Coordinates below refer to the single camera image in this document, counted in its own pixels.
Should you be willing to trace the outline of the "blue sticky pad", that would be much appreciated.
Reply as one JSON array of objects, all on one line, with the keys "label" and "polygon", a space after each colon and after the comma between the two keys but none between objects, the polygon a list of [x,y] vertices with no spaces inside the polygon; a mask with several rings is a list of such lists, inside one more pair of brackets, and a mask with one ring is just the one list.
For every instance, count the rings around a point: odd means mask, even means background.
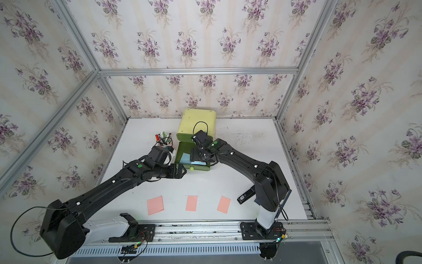
[{"label": "blue sticky pad", "polygon": [[207,163],[202,161],[193,161],[191,164],[196,166],[207,166]]},{"label": "blue sticky pad", "polygon": [[190,154],[183,153],[181,158],[180,158],[180,163],[190,165],[191,164]]}]

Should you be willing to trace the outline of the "green drawer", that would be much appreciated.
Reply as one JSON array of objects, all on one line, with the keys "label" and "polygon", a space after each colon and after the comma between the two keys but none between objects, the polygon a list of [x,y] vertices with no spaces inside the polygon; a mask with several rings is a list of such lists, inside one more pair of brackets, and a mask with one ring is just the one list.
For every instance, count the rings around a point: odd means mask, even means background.
[{"label": "green drawer", "polygon": [[176,153],[175,163],[183,165],[190,171],[210,171],[211,167],[205,162],[191,161],[191,151],[196,145],[194,143],[179,142],[178,151]]}]

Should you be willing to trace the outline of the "yellow green drawer cabinet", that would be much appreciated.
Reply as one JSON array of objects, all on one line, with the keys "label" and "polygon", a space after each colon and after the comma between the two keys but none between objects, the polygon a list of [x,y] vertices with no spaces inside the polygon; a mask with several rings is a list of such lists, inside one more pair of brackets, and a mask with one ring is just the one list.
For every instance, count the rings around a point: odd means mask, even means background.
[{"label": "yellow green drawer cabinet", "polygon": [[192,142],[191,138],[200,130],[206,132],[208,136],[216,138],[216,111],[186,109],[176,134],[177,139],[180,142]]}]

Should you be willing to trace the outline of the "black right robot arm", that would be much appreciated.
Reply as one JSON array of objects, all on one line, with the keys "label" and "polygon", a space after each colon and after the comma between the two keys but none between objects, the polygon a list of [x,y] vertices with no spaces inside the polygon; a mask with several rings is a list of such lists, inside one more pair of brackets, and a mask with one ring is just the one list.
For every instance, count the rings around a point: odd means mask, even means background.
[{"label": "black right robot arm", "polygon": [[260,206],[256,218],[257,228],[269,233],[281,213],[282,203],[288,198],[291,188],[278,163],[253,159],[235,150],[226,141],[213,139],[206,132],[196,132],[191,140],[197,154],[194,160],[208,165],[221,163],[247,177],[255,186],[255,196]]}]

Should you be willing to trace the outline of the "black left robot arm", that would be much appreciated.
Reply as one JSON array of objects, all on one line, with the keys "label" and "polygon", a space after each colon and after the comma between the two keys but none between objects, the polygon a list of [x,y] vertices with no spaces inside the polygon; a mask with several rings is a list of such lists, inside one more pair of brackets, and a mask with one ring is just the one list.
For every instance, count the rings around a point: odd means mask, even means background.
[{"label": "black left robot arm", "polygon": [[110,179],[92,190],[61,202],[56,200],[47,206],[40,236],[53,255],[64,259],[82,247],[90,234],[84,224],[101,208],[115,198],[152,178],[181,179],[187,172],[182,165],[166,164],[169,150],[154,146],[148,155],[133,160]]}]

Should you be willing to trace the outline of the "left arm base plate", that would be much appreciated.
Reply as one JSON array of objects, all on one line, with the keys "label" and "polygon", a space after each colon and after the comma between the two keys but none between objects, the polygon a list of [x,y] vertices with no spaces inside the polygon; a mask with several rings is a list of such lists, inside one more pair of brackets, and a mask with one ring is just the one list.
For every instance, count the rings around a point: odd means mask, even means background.
[{"label": "left arm base plate", "polygon": [[132,225],[120,237],[112,237],[108,239],[109,243],[135,243],[135,242],[152,242],[155,236],[155,224],[137,224]]}]

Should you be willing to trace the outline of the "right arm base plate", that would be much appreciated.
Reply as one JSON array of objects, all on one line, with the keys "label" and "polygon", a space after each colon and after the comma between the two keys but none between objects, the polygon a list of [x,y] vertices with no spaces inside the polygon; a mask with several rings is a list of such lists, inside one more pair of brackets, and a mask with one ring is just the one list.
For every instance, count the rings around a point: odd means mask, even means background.
[{"label": "right arm base plate", "polygon": [[286,229],[281,222],[274,222],[269,229],[265,229],[257,221],[241,222],[240,231],[243,240],[271,240],[279,242],[287,238]]}]

